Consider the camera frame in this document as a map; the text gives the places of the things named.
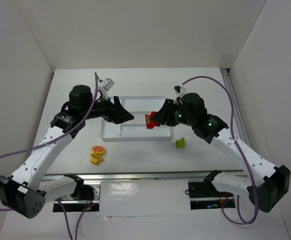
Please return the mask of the red lego brick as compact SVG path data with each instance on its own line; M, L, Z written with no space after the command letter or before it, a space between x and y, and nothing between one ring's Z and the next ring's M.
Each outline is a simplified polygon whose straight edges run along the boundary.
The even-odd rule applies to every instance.
M151 120L152 116L153 115L151 115L151 114L146 114L145 115L145 125L146 125L147 129L153 129L154 127L159 127L160 126L159 123Z

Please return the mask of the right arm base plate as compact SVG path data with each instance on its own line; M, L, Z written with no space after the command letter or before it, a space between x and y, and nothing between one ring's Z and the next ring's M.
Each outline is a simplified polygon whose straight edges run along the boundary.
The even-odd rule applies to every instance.
M235 208L236 204L232 193L208 190L203 181L189 182L184 193L189 196L191 210Z

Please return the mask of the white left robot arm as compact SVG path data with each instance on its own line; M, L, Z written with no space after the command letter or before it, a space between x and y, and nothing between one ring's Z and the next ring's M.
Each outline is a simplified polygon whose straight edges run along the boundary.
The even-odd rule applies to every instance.
M42 183L42 179L63 149L85 126L86 120L103 118L118 125L134 119L121 105L118 96L100 100L95 100L95 97L86 85L72 88L68 102L53 118L44 136L48 142L43 141L43 146L35 149L10 176L0 176L0 201L4 206L32 219L48 202L63 196L80 199L93 194L93 188L72 173L46 183Z

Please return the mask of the green lego piece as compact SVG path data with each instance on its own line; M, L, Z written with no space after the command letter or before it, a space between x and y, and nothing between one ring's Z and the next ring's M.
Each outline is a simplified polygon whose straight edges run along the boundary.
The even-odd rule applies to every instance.
M184 137L181 137L180 139L176 140L175 142L177 149L183 149L186 147L186 140Z

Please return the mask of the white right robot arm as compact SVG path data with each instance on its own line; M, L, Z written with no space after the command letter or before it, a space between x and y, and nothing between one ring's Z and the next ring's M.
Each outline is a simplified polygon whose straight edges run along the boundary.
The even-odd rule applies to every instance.
M256 153L218 116L209 114L204 100L197 93L187 93L176 100L166 99L162 108L151 114L158 125L190 126L194 134L233 160L249 176L246 178L212 171L206 184L218 192L249 198L258 210L268 213L288 192L291 171L277 166Z

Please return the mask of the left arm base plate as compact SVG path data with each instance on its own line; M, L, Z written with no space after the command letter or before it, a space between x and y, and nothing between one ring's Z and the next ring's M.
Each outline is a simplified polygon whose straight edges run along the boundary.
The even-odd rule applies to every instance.
M73 198L70 195L65 195L60 198L66 212L79 213L86 207L87 212L98 212L100 209L101 182L100 181L85 181L85 185L91 187L91 190L85 191L82 196Z

